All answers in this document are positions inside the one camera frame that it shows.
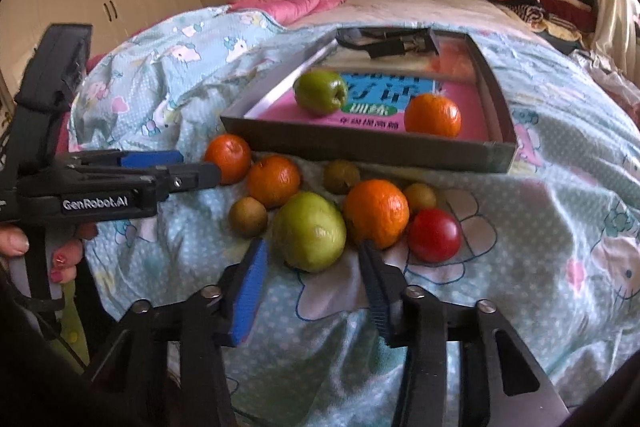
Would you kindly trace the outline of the left hand with red nails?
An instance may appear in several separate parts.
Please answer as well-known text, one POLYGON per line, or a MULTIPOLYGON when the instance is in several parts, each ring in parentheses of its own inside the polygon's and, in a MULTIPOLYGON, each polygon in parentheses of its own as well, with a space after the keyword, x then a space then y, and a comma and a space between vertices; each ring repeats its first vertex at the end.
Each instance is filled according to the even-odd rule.
MULTIPOLYGON (((50 262, 50 280, 55 284, 70 283, 77 275, 77 265, 84 257, 84 243, 98 235, 98 227, 94 223, 78 225, 74 235, 62 246, 55 249, 50 262)), ((38 248, 32 246, 30 239, 19 228, 2 223, 1 225, 1 264, 8 266, 10 259, 36 253, 38 248)))

